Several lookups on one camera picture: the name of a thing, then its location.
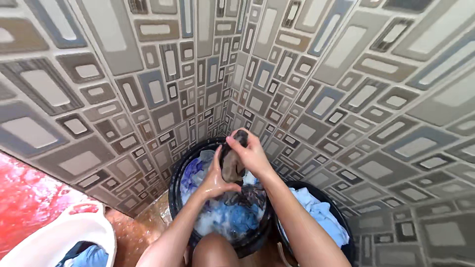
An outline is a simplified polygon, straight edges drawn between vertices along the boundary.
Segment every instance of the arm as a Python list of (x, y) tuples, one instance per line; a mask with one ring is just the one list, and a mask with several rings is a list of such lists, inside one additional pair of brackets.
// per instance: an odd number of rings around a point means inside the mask
[(226, 142), (238, 153), (244, 166), (266, 189), (300, 266), (351, 267), (333, 239), (300, 205), (272, 169), (259, 139), (248, 130), (243, 128), (241, 130), (249, 134), (247, 148), (242, 147), (232, 137), (227, 137)]
[(240, 191), (235, 183), (226, 183), (221, 177), (219, 153), (216, 150), (208, 174), (201, 185), (192, 194), (186, 205), (180, 210), (171, 225), (142, 254), (137, 267), (179, 266), (183, 259), (188, 239), (190, 238), (196, 218), (205, 201), (226, 191)]

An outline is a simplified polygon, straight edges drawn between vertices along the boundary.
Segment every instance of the floor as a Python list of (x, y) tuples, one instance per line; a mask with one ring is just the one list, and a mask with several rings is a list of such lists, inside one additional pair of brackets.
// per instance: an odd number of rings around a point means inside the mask
[[(0, 153), (0, 259), (23, 239), (54, 221), (67, 207), (90, 197), (43, 172)], [(136, 219), (107, 209), (116, 238), (114, 267), (134, 267), (142, 253), (171, 224), (168, 192)], [(256, 253), (240, 259), (246, 267), (285, 267), (270, 238)]]

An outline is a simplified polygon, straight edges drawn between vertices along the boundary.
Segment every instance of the person's left hand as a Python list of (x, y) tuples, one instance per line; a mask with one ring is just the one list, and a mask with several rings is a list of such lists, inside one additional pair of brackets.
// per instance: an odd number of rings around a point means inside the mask
[(241, 187), (235, 183), (226, 183), (221, 176), (221, 168), (219, 166), (219, 154), (221, 153), (222, 145), (218, 147), (214, 153), (213, 162), (209, 166), (208, 174), (206, 175), (197, 191), (206, 199), (217, 197), (226, 191), (241, 192)]

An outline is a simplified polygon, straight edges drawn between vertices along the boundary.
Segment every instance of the person's right hand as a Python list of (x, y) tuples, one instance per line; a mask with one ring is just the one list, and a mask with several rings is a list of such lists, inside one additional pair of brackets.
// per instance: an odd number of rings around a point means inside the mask
[(238, 130), (233, 131), (231, 136), (226, 137), (226, 142), (239, 155), (246, 169), (251, 171), (258, 179), (265, 179), (270, 173), (274, 173), (274, 169), (272, 169), (266, 157), (259, 138), (245, 128), (239, 130), (246, 131), (248, 134), (247, 148), (233, 138)]

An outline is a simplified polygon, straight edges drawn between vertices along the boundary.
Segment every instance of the laundry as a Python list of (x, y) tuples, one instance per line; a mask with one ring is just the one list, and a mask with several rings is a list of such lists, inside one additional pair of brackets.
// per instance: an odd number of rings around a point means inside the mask
[(299, 203), (306, 211), (320, 224), (320, 226), (333, 238), (335, 243), (341, 248), (348, 244), (350, 237), (335, 216), (330, 212), (330, 204), (327, 202), (320, 202), (313, 195), (311, 195), (306, 187), (295, 190), (289, 188), (292, 194), (297, 198)]
[(105, 267), (109, 254), (89, 241), (77, 242), (55, 267)]
[[(243, 130), (238, 130), (234, 135), (243, 147), (247, 147), (247, 133)], [(221, 155), (219, 155), (219, 165), (221, 167), (221, 174), (225, 182), (242, 181), (245, 169), (238, 154), (231, 149), (228, 143), (224, 143)]]
[[(206, 177), (213, 155), (213, 150), (201, 151), (186, 166), (180, 181), (183, 205)], [(233, 242), (259, 226), (266, 209), (266, 192), (250, 172), (245, 172), (241, 179), (243, 193), (226, 192), (205, 203), (194, 226), (200, 235), (216, 232)]]

